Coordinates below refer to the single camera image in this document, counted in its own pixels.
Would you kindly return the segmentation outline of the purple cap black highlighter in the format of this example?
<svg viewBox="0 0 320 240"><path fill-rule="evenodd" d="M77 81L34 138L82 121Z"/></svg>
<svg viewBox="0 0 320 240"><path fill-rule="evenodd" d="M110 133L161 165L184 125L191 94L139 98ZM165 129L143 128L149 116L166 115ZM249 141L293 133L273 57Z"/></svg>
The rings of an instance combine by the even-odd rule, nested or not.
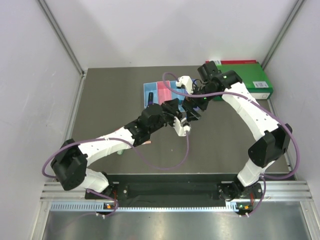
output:
<svg viewBox="0 0 320 240"><path fill-rule="evenodd" d="M149 92L148 93L148 99L147 99L147 105L152 105L154 103L154 93Z"/></svg>

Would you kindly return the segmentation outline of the white orange pen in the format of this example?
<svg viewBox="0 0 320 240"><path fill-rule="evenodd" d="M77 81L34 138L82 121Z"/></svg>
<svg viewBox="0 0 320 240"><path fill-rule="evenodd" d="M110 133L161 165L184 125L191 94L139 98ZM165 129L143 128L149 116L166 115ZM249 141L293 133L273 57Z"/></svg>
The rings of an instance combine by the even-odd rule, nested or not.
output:
<svg viewBox="0 0 320 240"><path fill-rule="evenodd" d="M142 143L142 145L147 145L147 144L151 144L152 142L149 140L149 141L146 141L144 143Z"/></svg>

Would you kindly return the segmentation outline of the light blue drawer box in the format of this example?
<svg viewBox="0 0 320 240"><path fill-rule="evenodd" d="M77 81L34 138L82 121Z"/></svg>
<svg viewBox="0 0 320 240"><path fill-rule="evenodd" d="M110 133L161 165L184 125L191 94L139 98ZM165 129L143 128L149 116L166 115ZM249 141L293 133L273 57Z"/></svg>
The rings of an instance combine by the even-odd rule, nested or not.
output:
<svg viewBox="0 0 320 240"><path fill-rule="evenodd" d="M149 93L153 93L153 103L158 104L158 87L156 82L149 82L143 84L144 108L149 104Z"/></svg>

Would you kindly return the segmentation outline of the sky blue drawer box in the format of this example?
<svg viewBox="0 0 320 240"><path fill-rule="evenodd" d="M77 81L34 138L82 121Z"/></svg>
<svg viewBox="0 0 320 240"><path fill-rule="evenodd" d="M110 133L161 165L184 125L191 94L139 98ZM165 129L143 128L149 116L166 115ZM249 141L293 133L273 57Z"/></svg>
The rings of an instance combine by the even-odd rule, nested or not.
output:
<svg viewBox="0 0 320 240"><path fill-rule="evenodd" d="M184 88L177 88L176 86L176 81L173 80L173 81L170 81L170 87L179 92L179 93L182 93L182 94L186 94L186 90ZM179 94L176 94L175 92L171 92L171 99L174 100L174 99L178 99L178 109L180 112L184 112L184 108L182 107L182 104L183 104L183 101L185 99L185 96L183 95L179 95Z"/></svg>

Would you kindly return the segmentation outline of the pink drawer box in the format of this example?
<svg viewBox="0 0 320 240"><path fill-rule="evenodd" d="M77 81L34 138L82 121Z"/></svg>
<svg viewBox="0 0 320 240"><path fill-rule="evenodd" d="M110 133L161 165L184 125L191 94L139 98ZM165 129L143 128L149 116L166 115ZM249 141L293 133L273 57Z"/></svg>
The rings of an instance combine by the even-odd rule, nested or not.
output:
<svg viewBox="0 0 320 240"><path fill-rule="evenodd" d="M156 83L156 86L159 105L166 101L172 100L172 92L166 87L163 81L158 81Z"/></svg>

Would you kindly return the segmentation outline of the purple drawer box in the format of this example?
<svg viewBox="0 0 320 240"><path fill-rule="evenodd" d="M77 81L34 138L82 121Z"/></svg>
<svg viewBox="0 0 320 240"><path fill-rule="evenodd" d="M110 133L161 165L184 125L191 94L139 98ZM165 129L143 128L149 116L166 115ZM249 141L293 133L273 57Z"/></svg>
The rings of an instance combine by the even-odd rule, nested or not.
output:
<svg viewBox="0 0 320 240"><path fill-rule="evenodd" d="M199 79L192 79L191 80L191 86L184 86L184 93L185 94L188 94L188 95L195 95L200 87L197 85L197 81L199 81ZM199 106L197 105L197 98L191 98L191 97L188 97L187 100L189 101L189 103L192 105L192 108L195 110L195 111L199 111L200 108Z"/></svg>

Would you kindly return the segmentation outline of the blue cap black highlighter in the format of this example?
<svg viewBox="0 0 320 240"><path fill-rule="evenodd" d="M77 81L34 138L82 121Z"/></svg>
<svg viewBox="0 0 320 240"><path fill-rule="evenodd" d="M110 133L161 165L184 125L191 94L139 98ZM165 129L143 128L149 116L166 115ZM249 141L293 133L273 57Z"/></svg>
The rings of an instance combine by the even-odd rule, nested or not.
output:
<svg viewBox="0 0 320 240"><path fill-rule="evenodd" d="M198 121L201 119L201 115L195 111L193 108L189 108L186 111L186 120L188 122L192 122L192 121Z"/></svg>

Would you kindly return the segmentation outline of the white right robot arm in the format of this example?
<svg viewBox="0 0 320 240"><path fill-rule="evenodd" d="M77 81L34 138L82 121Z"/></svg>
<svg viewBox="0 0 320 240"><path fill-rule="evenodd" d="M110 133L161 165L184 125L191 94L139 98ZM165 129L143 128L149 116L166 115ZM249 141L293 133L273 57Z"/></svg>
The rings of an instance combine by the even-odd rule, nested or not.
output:
<svg viewBox="0 0 320 240"><path fill-rule="evenodd" d="M214 61L208 61L198 69L201 86L190 76L179 77L175 85L183 88L187 96L183 108L187 121L198 120L195 108L205 111L209 101L221 97L240 116L251 131L255 143L248 149L248 161L230 186L221 193L227 200L245 198L266 170L287 152L292 129L261 109L250 94L241 76L233 69L222 71Z"/></svg>

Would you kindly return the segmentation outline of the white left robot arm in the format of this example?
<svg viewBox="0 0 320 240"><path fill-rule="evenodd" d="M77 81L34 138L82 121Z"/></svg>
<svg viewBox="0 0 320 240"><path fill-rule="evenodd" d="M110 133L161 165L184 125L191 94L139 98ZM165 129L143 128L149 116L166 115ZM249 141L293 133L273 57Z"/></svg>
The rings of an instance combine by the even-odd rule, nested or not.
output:
<svg viewBox="0 0 320 240"><path fill-rule="evenodd" d="M162 104L152 103L137 119L110 134L81 142L67 140L50 163L62 188L70 191L81 187L97 192L102 198L109 198L114 187L107 174L88 167L113 153L144 144L152 133L166 126L173 127L180 137L187 136L191 128L179 111L178 103L178 99Z"/></svg>

